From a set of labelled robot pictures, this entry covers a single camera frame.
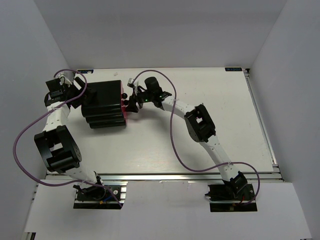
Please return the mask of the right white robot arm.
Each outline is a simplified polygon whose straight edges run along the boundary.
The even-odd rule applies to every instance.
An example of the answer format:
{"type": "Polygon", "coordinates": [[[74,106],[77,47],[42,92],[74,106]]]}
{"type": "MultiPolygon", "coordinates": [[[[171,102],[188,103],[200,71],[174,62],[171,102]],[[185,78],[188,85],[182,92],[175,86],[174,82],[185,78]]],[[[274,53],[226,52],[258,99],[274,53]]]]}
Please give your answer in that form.
{"type": "Polygon", "coordinates": [[[216,126],[203,104],[197,106],[187,104],[177,99],[177,94],[163,91],[155,77],[145,81],[146,89],[132,78],[127,86],[133,93],[127,101],[126,110],[137,113],[143,104],[153,103],[155,107],[170,112],[170,140],[173,140],[173,116],[184,119],[189,136],[199,143],[209,154],[219,170],[223,183],[226,185],[226,195],[236,200],[244,193],[248,184],[244,174],[232,164],[231,159],[221,146],[216,134],[216,126]]]}

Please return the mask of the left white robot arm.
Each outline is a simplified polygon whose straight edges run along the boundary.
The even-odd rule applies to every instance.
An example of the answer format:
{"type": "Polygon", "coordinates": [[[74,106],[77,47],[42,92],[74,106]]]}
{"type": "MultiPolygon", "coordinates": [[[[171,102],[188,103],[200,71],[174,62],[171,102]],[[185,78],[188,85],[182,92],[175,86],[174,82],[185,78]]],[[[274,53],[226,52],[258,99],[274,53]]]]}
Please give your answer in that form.
{"type": "Polygon", "coordinates": [[[49,172],[66,174],[80,180],[79,186],[87,187],[88,193],[99,200],[105,196],[106,187],[99,175],[82,163],[82,154],[67,128],[71,108],[89,104],[97,96],[79,77],[68,79],[64,72],[46,82],[49,92],[44,98],[48,111],[45,127],[34,136],[34,142],[49,172]]]}

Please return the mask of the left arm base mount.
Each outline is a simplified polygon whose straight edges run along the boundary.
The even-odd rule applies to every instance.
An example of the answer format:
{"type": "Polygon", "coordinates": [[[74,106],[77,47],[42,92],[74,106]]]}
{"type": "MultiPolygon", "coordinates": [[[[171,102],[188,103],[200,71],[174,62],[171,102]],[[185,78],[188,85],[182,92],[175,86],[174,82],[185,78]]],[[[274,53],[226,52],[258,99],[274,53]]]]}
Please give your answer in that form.
{"type": "Polygon", "coordinates": [[[124,204],[122,186],[119,184],[104,187],[85,183],[73,185],[76,189],[73,208],[77,210],[121,210],[124,204]]]}

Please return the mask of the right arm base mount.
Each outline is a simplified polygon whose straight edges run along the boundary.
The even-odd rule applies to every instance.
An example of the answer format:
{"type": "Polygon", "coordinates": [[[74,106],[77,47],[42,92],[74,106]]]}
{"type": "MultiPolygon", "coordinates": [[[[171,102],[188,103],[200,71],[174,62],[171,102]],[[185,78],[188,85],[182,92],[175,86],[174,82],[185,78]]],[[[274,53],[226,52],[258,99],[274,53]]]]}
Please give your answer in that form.
{"type": "Polygon", "coordinates": [[[257,212],[253,185],[248,183],[239,194],[235,195],[224,184],[209,184],[204,197],[209,201],[212,213],[244,213],[257,212]]]}

